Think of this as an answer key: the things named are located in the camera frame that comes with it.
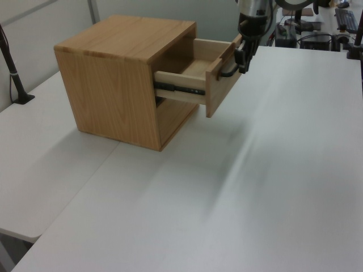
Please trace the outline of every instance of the wooden panel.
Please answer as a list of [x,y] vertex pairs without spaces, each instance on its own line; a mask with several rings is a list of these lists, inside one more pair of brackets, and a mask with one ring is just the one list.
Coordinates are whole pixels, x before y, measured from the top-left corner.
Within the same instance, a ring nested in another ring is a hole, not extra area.
[[194,95],[192,93],[178,92],[178,91],[171,92],[160,89],[155,89],[155,95],[178,101],[205,105],[205,95]]
[[[227,64],[227,69],[230,70],[235,66],[234,56],[230,56],[230,65]],[[233,85],[240,77],[240,73],[237,71],[230,78],[218,77],[223,65],[221,58],[217,59],[211,64],[209,70],[206,72],[206,116],[212,117],[223,99],[232,89]]]
[[196,37],[195,22],[114,15],[54,49],[151,63],[185,35]]
[[80,131],[160,150],[148,65],[56,52]]
[[201,60],[215,61],[223,53],[230,42],[212,40],[194,40],[194,58]]
[[157,82],[174,84],[198,90],[205,90],[205,78],[191,75],[179,75],[168,72],[157,71],[154,73],[154,79]]
[[171,99],[161,103],[157,108],[157,115],[162,146],[171,140],[198,106]]
[[205,80],[205,71],[212,61],[205,59],[194,59],[182,72],[182,75],[190,75],[192,77],[199,77]]

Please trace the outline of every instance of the white table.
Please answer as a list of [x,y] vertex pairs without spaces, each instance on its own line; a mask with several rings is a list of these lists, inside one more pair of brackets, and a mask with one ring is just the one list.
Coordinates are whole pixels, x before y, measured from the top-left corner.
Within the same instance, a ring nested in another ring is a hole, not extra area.
[[213,118],[119,144],[14,272],[362,271],[362,139],[358,61],[261,47]]
[[34,243],[118,142],[77,130],[60,73],[0,114],[0,233]]

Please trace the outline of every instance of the wooden cabinet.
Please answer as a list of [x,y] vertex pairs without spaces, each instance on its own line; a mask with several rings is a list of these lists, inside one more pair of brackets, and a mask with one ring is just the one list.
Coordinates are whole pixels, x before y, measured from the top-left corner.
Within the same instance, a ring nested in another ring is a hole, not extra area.
[[234,48],[196,39],[195,22],[114,15],[54,51],[80,131],[161,151],[199,104],[216,111]]

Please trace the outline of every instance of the white wall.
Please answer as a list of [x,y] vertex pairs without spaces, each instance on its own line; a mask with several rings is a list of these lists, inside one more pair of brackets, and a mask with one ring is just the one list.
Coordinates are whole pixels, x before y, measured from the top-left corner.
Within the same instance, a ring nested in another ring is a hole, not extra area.
[[[5,26],[10,53],[25,91],[34,89],[58,71],[53,46],[91,25],[87,0],[58,0]],[[9,105],[9,70],[0,54],[0,112]]]
[[97,0],[101,20],[112,14],[197,22],[198,37],[231,41],[238,34],[234,0]]

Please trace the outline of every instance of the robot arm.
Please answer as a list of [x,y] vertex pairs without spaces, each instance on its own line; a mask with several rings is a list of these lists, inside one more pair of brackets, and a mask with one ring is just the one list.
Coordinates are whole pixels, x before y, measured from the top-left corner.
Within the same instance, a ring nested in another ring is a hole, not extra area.
[[[248,71],[261,38],[269,31],[273,21],[273,0],[236,0],[239,8],[238,32],[242,35],[241,46],[236,48],[235,60],[240,73]],[[314,3],[318,14],[318,0],[276,0],[287,10],[301,10]]]

